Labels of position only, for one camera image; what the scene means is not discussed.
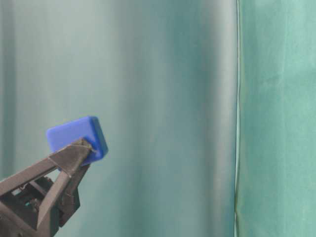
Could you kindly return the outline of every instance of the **green curtain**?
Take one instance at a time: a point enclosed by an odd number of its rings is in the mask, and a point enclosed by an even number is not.
[[[58,237],[231,237],[235,0],[1,0],[0,176],[99,118],[109,154]]]
[[[240,0],[239,237],[316,233],[316,2]]]

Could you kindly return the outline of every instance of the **gripper jaw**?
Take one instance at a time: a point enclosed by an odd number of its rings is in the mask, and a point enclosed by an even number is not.
[[[92,146],[84,139],[0,182],[0,237],[53,237],[80,207],[78,185]],[[46,174],[59,169],[52,182]]]

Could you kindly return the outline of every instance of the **blue block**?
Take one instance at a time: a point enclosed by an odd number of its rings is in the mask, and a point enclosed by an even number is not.
[[[52,127],[46,132],[50,149],[56,152],[66,145],[84,138],[96,152],[91,152],[82,165],[102,159],[108,152],[100,123],[97,117],[84,117],[75,121]]]

